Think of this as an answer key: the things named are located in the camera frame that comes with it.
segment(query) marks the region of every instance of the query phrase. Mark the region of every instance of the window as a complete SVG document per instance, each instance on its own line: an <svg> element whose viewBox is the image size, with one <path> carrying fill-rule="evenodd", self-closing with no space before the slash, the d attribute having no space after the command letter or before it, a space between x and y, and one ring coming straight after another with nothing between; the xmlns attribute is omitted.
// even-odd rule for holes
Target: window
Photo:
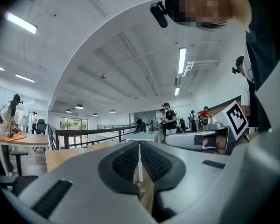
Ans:
<svg viewBox="0 0 280 224"><path fill-rule="evenodd" d="M88 130L88 120L87 119L72 119L72 118L62 118L60 121L61 130ZM59 137L60 145L64 146L63 136ZM87 135L70 136L69 144L79 144L87 142Z"/></svg>

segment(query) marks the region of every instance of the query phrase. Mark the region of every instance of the table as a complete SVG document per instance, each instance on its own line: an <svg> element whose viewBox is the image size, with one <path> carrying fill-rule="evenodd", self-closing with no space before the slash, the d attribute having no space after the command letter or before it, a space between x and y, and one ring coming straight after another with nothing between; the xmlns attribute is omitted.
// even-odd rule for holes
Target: table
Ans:
<svg viewBox="0 0 280 224"><path fill-rule="evenodd" d="M77 156L79 154L96 151L101 148L111 147L120 143L117 142L105 142L101 144L90 145L88 147L76 147L70 149L60 150L48 150L46 151L46 163L48 172L57 168L59 165L67 161L68 159Z"/></svg>
<svg viewBox="0 0 280 224"><path fill-rule="evenodd" d="M128 134L125 136L126 141L155 141L155 138L158 136L158 143L160 142L160 131L154 132L142 132L142 133L135 133L135 134ZM141 162L141 152L139 146L139 162L138 162L138 170L139 170L139 181L143 182L143 167Z"/></svg>
<svg viewBox="0 0 280 224"><path fill-rule="evenodd" d="M49 147L48 136L44 134L27 133L27 137L20 140L13 140L10 142L4 141L4 136L0 137L0 159L6 175L8 175L7 165L3 157L2 145L10 145L17 147Z"/></svg>

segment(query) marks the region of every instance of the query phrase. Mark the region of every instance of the floor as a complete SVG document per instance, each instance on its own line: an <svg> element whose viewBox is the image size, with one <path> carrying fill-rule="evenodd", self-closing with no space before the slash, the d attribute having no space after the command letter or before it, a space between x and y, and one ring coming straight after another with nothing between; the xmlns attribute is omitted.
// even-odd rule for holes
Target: floor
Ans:
<svg viewBox="0 0 280 224"><path fill-rule="evenodd" d="M21 157L22 175L41 176L47 173L47 165L44 151L38 148L36 151L28 147L12 147L13 151L27 151L27 156ZM16 167L15 157L11 156L11 162ZM133 183L139 187L139 200L143 207L151 214L154 202L154 183L149 178L146 170L143 168L143 182L139 182L138 167L135 169Z"/></svg>

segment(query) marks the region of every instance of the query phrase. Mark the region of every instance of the wooden table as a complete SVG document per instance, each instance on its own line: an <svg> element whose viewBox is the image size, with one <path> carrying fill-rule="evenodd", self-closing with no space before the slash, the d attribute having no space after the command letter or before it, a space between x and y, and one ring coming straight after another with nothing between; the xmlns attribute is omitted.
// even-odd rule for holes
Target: wooden table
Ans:
<svg viewBox="0 0 280 224"><path fill-rule="evenodd" d="M58 167L68 159L77 156L79 154L96 151L101 148L111 147L120 143L117 142L105 142L101 144L90 145L88 147L76 147L70 149L60 149L60 150L49 150L46 151L46 163L48 172Z"/></svg>
<svg viewBox="0 0 280 224"><path fill-rule="evenodd" d="M27 133L27 137L20 140L13 140L10 142L4 141L4 136L0 137L0 159L5 170L6 175L8 175L7 165L5 158L3 156L2 145L10 145L17 147L49 147L48 136L45 134L31 134Z"/></svg>

